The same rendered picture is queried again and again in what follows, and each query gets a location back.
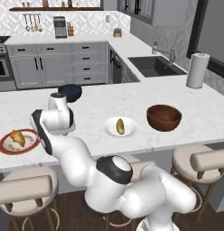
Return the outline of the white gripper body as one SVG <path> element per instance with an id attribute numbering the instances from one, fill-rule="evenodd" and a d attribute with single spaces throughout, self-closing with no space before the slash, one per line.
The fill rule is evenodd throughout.
<path id="1" fill-rule="evenodd" d="M 63 110 L 64 108 L 67 108 L 66 96 L 58 92 L 51 93 L 49 96 L 48 108 L 58 110 Z"/>

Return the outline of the dark blue round bowl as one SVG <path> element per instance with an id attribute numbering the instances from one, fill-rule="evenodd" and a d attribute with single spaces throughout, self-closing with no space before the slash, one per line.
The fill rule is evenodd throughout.
<path id="1" fill-rule="evenodd" d="M 58 92 L 67 97 L 68 103 L 77 101 L 82 95 L 81 85 L 67 84 L 58 88 Z"/>

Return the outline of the chicken drumstick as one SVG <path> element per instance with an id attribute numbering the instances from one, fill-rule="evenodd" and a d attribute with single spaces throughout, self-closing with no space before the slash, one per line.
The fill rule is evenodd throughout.
<path id="1" fill-rule="evenodd" d="M 10 137 L 12 138 L 12 140 L 16 143 L 19 143 L 22 147 L 24 147 L 25 145 L 25 138 L 23 136 L 23 134 L 18 131 L 18 130 L 13 130 L 11 132 Z"/>

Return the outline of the brown wooden bowl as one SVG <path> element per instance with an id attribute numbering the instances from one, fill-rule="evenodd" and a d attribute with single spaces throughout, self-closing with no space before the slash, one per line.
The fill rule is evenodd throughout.
<path id="1" fill-rule="evenodd" d="M 153 105 L 146 111 L 148 124 L 160 132 L 174 130 L 182 120 L 182 113 L 173 106 Z"/>

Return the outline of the grey base cupboard run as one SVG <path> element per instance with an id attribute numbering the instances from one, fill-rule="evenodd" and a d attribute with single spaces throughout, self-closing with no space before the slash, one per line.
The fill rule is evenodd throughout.
<path id="1" fill-rule="evenodd" d="M 105 42 L 6 46 L 18 88 L 107 83 Z"/>

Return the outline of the black dishwasher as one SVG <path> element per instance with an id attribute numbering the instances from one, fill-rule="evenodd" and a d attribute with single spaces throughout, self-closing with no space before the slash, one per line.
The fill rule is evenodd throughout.
<path id="1" fill-rule="evenodd" d="M 110 50 L 109 64 L 110 82 L 113 84 L 120 84 L 122 82 L 122 65 L 120 58 L 114 50 Z"/>

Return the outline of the steel oven range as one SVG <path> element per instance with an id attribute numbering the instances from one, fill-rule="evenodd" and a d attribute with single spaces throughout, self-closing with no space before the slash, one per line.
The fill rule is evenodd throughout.
<path id="1" fill-rule="evenodd" d="M 5 47 L 5 42 L 8 39 L 9 36 L 0 35 L 0 92 L 16 90 L 14 74 Z"/>

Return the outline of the red plate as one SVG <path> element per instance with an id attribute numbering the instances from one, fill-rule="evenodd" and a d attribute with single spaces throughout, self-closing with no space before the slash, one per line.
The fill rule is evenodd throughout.
<path id="1" fill-rule="evenodd" d="M 10 132 L 0 140 L 0 152 L 7 155 L 19 155 L 31 151 L 39 144 L 40 141 L 37 133 L 33 129 L 20 129 L 18 131 L 20 131 L 25 138 L 24 147 L 12 140 Z"/>

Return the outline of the grey cupboards under sink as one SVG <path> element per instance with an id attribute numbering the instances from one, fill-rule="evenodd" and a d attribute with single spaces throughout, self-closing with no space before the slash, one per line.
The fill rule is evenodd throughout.
<path id="1" fill-rule="evenodd" d="M 128 66 L 123 63 L 122 68 L 122 82 L 123 83 L 134 83 L 139 82 L 139 78 L 131 71 Z"/>

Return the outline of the beige bar stool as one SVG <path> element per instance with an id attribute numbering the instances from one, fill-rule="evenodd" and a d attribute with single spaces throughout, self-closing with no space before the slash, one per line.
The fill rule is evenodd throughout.
<path id="1" fill-rule="evenodd" d="M 123 155 L 123 158 L 126 159 L 132 166 L 133 168 L 133 176 L 131 178 L 131 182 L 137 182 L 140 180 L 140 173 L 142 171 L 142 169 L 148 165 L 148 164 L 154 164 L 153 161 L 146 161 L 146 162 L 141 162 L 139 159 L 137 159 L 135 156 L 133 155 Z M 109 231 L 109 229 L 111 227 L 125 227 L 128 225 L 131 225 L 131 230 L 132 231 L 136 231 L 136 225 L 135 225 L 135 220 L 134 219 L 129 219 L 128 221 L 126 221 L 123 224 L 113 224 L 109 221 L 109 216 L 104 216 L 103 217 L 104 221 L 105 221 L 105 231 Z"/>
<path id="2" fill-rule="evenodd" d="M 50 167 L 12 171 L 0 181 L 0 208 L 10 216 L 14 231 L 25 231 L 26 222 L 35 231 L 32 216 L 43 210 L 50 225 L 48 231 L 58 231 L 58 189 L 58 175 Z"/>
<path id="3" fill-rule="evenodd" d="M 214 151 L 206 145 L 177 148 L 173 151 L 170 173 L 178 175 L 197 193 L 200 205 L 193 212 L 198 213 L 197 221 L 200 221 L 216 183 L 224 175 L 224 149 Z M 192 183 L 209 185 L 204 199 Z"/>

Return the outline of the dark sink basin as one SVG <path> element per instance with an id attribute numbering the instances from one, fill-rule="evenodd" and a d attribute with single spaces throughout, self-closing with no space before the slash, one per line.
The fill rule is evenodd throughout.
<path id="1" fill-rule="evenodd" d="M 163 56 L 134 57 L 129 60 L 146 78 L 186 75 L 184 70 L 170 65 Z"/>

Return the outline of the white paper towel roll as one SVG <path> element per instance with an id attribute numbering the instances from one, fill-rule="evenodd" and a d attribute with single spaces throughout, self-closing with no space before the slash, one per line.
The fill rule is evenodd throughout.
<path id="1" fill-rule="evenodd" d="M 206 53 L 193 53 L 189 68 L 186 86 L 189 88 L 202 88 L 203 80 L 210 61 Z"/>

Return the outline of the dark framed window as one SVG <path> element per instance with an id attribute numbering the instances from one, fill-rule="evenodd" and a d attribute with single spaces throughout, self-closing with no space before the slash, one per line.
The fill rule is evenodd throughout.
<path id="1" fill-rule="evenodd" d="M 210 55 L 208 69 L 224 78 L 224 0 L 198 0 L 187 57 Z"/>

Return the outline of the dark wooden wall shelf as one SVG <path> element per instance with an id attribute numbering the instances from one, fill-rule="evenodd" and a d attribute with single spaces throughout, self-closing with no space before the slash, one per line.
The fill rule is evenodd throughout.
<path id="1" fill-rule="evenodd" d="M 104 11 L 102 7 L 12 7 L 10 12 L 28 11 Z"/>

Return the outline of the grey wall cupboard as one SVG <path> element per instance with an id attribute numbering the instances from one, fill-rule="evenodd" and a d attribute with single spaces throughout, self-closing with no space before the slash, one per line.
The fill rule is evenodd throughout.
<path id="1" fill-rule="evenodd" d="M 153 26 L 181 25 L 188 0 L 118 0 L 119 11 Z"/>

